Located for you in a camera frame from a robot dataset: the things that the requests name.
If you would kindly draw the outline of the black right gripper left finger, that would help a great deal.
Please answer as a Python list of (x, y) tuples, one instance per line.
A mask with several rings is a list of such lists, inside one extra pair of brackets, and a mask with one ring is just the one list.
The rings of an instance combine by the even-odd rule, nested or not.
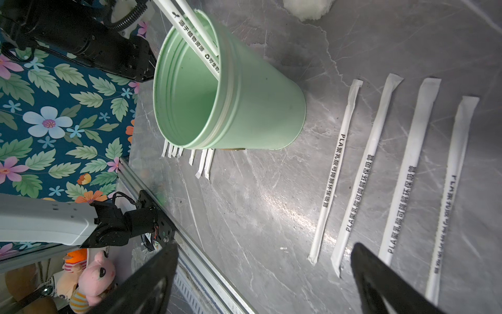
[(89, 312), (166, 313), (178, 259), (178, 245), (168, 243)]

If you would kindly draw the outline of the eleventh white straw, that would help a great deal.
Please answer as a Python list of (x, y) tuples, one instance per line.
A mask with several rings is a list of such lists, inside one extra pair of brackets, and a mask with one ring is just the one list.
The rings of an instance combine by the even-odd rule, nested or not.
[(209, 180), (210, 179), (210, 169), (213, 164), (214, 158), (214, 149), (208, 149), (207, 155), (205, 158), (205, 167), (204, 167), (204, 177)]

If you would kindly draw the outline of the seventeenth white straw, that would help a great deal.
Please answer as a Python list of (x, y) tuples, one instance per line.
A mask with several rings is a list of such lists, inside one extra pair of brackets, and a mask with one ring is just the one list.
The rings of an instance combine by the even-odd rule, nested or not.
[(202, 36), (182, 12), (172, 1), (154, 1), (161, 12), (168, 18), (182, 38), (188, 43), (190, 48), (203, 61), (207, 69), (213, 76), (220, 80), (220, 68), (217, 57), (208, 47)]

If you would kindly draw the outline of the eighteenth white straw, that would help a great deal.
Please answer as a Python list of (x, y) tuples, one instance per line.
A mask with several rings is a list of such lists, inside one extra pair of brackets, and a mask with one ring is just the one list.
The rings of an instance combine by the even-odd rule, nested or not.
[(195, 11), (191, 8), (191, 6), (188, 4), (186, 0), (176, 0), (176, 3), (182, 9), (185, 15), (187, 15), (190, 22), (202, 36), (203, 40), (206, 42), (206, 44), (214, 53), (214, 55), (218, 57), (219, 56), (218, 48), (216, 47), (216, 44), (214, 43), (212, 37), (209, 35), (207, 30), (204, 28), (203, 24), (197, 17)]

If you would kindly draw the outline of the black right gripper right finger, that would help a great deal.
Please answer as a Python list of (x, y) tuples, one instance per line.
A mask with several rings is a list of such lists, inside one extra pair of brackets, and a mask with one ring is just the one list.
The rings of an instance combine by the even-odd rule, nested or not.
[(363, 313), (442, 313), (364, 244), (356, 243), (350, 265)]

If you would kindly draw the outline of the fifteenth white straw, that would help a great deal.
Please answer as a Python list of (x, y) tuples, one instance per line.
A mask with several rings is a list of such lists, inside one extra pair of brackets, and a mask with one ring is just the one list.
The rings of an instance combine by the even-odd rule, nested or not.
[(167, 157), (171, 158), (172, 157), (172, 153), (173, 153), (173, 145), (171, 143), (169, 143), (168, 144), (168, 148), (167, 148)]

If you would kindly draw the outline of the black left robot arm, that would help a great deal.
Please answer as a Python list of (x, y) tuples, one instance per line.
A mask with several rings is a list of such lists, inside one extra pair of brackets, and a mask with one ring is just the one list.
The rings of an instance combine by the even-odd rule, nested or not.
[(154, 78), (156, 57), (142, 37), (127, 39), (121, 32), (139, 21), (148, 7), (136, 1), (125, 16), (112, 21), (116, 1), (93, 7), (91, 1), (2, 1), (1, 53), (21, 64), (35, 51), (47, 52), (87, 68), (100, 69), (135, 82)]

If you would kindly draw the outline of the fourteenth white straw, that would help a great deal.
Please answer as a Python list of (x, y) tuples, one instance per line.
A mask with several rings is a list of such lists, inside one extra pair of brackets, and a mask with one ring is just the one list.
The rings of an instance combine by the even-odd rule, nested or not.
[(191, 166), (193, 165), (195, 156), (196, 156), (196, 150), (191, 150), (190, 158), (189, 158), (189, 165), (191, 165)]

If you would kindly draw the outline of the twelfth white straw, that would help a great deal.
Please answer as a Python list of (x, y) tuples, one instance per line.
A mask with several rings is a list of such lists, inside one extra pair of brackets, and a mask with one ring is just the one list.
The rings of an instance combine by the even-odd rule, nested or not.
[(171, 156), (172, 156), (173, 158), (178, 158), (178, 157), (181, 157), (181, 156), (182, 156), (182, 154), (183, 154), (183, 151), (184, 151), (184, 149), (183, 149), (183, 148), (173, 146), (173, 149), (172, 149), (172, 152), (171, 152)]

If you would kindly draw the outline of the thirteenth white straw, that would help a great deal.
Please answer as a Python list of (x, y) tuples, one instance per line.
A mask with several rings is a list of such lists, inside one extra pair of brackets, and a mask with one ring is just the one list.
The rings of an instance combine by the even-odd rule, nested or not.
[(204, 150), (201, 151), (201, 156), (200, 156), (200, 161), (199, 161), (199, 167), (198, 167), (198, 170), (197, 170), (197, 173), (196, 173), (196, 177), (198, 179), (203, 175), (203, 172), (204, 172), (204, 169), (205, 169), (205, 161), (206, 161), (206, 158), (207, 158), (207, 153), (208, 153), (208, 149), (204, 149)]

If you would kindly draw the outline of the green metal straw cup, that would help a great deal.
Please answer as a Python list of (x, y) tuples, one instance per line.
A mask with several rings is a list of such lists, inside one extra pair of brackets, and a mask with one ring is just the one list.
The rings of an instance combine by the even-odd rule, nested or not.
[(171, 29), (156, 64), (153, 106), (158, 128), (184, 149), (279, 150), (303, 129), (300, 87), (202, 10), (205, 29), (220, 50), (216, 78)]

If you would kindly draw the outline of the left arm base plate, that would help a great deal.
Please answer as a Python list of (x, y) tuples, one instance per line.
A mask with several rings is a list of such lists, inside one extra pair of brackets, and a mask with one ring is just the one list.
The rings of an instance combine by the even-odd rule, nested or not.
[(141, 233), (141, 240), (149, 252), (174, 242), (176, 226), (146, 190), (139, 192), (137, 210), (146, 218), (146, 231)]

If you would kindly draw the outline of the sixteenth white straw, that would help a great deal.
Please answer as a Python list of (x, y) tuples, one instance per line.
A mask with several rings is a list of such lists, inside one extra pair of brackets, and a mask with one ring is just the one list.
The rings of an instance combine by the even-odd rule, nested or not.
[(162, 148), (162, 151), (161, 151), (161, 157), (162, 158), (166, 157), (166, 152), (167, 152), (168, 147), (169, 147), (169, 142), (167, 140), (165, 140), (163, 142), (163, 148)]

